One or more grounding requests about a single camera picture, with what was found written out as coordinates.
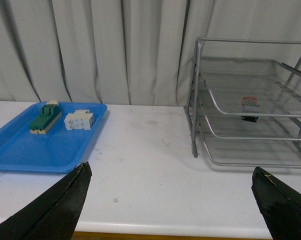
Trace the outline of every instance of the metal wire rack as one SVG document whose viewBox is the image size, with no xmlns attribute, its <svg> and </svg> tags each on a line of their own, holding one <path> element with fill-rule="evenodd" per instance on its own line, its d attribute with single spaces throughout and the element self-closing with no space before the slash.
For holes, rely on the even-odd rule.
<svg viewBox="0 0 301 240">
<path fill-rule="evenodd" d="M 295 67 L 265 58 L 201 56 L 205 42 L 301 45 L 197 38 L 185 106 L 194 157 L 198 129 L 217 165 L 301 168 L 301 56 Z"/>
</svg>

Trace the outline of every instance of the desk organizer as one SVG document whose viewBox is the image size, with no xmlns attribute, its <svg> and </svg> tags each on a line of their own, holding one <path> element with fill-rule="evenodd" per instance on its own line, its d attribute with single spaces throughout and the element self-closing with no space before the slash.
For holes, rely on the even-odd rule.
<svg viewBox="0 0 301 240">
<path fill-rule="evenodd" d="M 205 42 L 301 45 L 196 40 L 185 107 L 194 157 L 199 130 L 217 165 L 301 168 L 301 91 L 296 90 L 301 85 L 301 57 L 291 67 L 265 58 L 201 56 Z"/>
<path fill-rule="evenodd" d="M 31 134 L 29 125 L 45 104 L 39 102 L 30 106 L 0 129 L 0 171 L 66 174 L 88 159 L 107 106 L 60 102 L 62 116 L 47 134 Z M 66 115 L 78 109 L 94 114 L 91 130 L 66 130 Z"/>
</svg>

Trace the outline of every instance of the white toy block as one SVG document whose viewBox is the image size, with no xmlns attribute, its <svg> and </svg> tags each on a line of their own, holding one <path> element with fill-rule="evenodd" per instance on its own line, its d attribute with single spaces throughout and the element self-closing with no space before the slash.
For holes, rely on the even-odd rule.
<svg viewBox="0 0 301 240">
<path fill-rule="evenodd" d="M 76 110 L 74 113 L 67 114 L 64 123 L 67 130 L 91 130 L 94 123 L 94 115 L 89 110 Z"/>
<path fill-rule="evenodd" d="M 53 104 L 58 106 L 60 103 L 57 100 L 50 100 L 49 102 L 46 103 L 46 105 L 48 104 Z"/>
</svg>

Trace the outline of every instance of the blue tray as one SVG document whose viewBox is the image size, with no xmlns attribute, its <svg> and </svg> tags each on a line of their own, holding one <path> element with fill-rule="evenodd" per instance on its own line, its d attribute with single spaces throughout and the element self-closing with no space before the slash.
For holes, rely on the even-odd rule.
<svg viewBox="0 0 301 240">
<path fill-rule="evenodd" d="M 65 174 L 88 159 L 107 106 L 60 102 L 62 116 L 48 133 L 31 134 L 29 125 L 44 104 L 39 102 L 30 106 L 0 129 L 0 171 Z M 66 130 L 66 115 L 78 109 L 88 109 L 94 114 L 95 122 L 91 130 Z"/>
</svg>

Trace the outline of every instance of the wire mesh tray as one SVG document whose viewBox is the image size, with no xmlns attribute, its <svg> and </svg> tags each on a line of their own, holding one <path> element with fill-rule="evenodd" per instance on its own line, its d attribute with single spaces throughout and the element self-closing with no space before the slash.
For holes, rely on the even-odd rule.
<svg viewBox="0 0 301 240">
<path fill-rule="evenodd" d="M 199 91 L 199 121 L 206 121 L 210 132 L 223 139 L 301 141 L 301 120 L 259 116 L 254 121 L 238 115 L 221 114 L 205 89 Z"/>
<path fill-rule="evenodd" d="M 222 139 L 200 122 L 210 160 L 221 166 L 268 166 L 301 168 L 301 142 L 281 140 Z"/>
<path fill-rule="evenodd" d="M 217 110 L 225 115 L 300 117 L 301 72 L 267 59 L 202 57 L 202 84 Z"/>
</svg>

